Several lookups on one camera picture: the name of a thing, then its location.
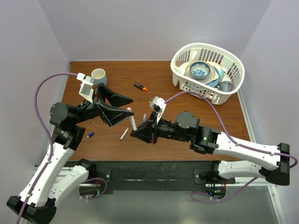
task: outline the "gray floor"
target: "gray floor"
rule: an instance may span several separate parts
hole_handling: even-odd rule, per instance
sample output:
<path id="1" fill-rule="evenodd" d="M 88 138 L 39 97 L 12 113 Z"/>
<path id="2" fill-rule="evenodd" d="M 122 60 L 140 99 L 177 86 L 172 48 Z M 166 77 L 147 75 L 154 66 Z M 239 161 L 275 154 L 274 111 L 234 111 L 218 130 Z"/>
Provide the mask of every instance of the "gray floor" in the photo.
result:
<path id="1" fill-rule="evenodd" d="M 237 187 L 229 187 L 228 195 Z M 116 191 L 80 200 L 78 189 L 58 207 L 54 224 L 277 224 L 267 187 L 248 187 L 232 200 L 206 205 L 190 192 Z"/>

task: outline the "white wall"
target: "white wall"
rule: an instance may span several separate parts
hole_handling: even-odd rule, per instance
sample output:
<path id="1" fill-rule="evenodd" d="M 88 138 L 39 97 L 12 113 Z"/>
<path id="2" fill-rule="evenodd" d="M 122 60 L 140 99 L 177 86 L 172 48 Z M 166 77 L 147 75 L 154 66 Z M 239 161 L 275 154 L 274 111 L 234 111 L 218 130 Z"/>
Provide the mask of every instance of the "white wall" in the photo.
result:
<path id="1" fill-rule="evenodd" d="M 0 223 L 17 216 L 6 206 L 18 195 L 46 150 L 33 96 L 38 83 L 52 73 L 64 72 L 67 59 L 37 0 L 0 1 Z M 65 79 L 49 81 L 39 97 L 42 117 L 61 99 Z"/>
<path id="2" fill-rule="evenodd" d="M 242 87 L 257 142 L 291 145 L 299 158 L 299 1 L 273 0 L 248 43 L 241 61 Z M 299 220 L 299 167 L 291 170 L 291 185 L 278 187 L 289 224 Z"/>
<path id="3" fill-rule="evenodd" d="M 39 0 L 70 61 L 171 60 L 206 42 L 240 56 L 271 0 Z"/>

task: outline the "white plastic basket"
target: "white plastic basket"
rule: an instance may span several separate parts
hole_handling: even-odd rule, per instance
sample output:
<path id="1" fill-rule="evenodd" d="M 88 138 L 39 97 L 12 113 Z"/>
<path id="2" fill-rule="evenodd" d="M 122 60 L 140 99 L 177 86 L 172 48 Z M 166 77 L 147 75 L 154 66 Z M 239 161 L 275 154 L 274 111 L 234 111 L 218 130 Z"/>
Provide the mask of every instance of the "white plastic basket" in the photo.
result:
<path id="1" fill-rule="evenodd" d="M 218 63 L 224 71 L 222 81 L 231 81 L 231 92 L 222 92 L 216 88 L 202 84 L 185 75 L 186 67 L 194 61 L 210 61 Z M 200 93 L 212 101 L 214 105 L 223 104 L 230 95 L 236 93 L 244 80 L 244 66 L 232 53 L 225 49 L 206 43 L 191 43 L 182 47 L 171 61 L 172 83 L 179 84 L 182 91 L 194 91 Z"/>

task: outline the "small blue object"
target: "small blue object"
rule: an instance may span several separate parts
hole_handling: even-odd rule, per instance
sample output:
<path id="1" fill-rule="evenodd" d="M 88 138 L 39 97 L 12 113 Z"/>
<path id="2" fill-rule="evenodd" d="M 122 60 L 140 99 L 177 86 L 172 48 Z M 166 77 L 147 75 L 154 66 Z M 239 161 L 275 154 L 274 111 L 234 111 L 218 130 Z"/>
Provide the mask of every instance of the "small blue object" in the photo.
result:
<path id="1" fill-rule="evenodd" d="M 90 134 L 88 134 L 88 138 L 90 138 L 90 137 L 92 137 L 94 135 L 94 133 L 93 132 L 91 132 Z"/>
<path id="2" fill-rule="evenodd" d="M 210 66 L 205 62 L 195 62 L 190 67 L 190 72 L 195 79 L 203 79 L 210 74 Z"/>

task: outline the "gray mug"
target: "gray mug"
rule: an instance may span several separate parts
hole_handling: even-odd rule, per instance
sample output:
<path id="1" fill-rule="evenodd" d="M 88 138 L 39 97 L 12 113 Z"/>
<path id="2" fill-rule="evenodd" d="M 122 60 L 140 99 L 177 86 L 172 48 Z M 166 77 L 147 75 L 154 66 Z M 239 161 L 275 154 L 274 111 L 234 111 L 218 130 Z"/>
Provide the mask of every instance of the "gray mug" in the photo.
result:
<path id="1" fill-rule="evenodd" d="M 218 89 L 222 92 L 231 92 L 233 89 L 233 83 L 230 81 L 222 81 L 218 85 Z"/>
<path id="2" fill-rule="evenodd" d="M 100 83 L 103 83 L 104 85 L 107 85 L 107 76 L 106 72 L 103 69 L 95 69 L 92 71 L 92 78 L 94 79 L 93 84 L 98 85 Z"/>

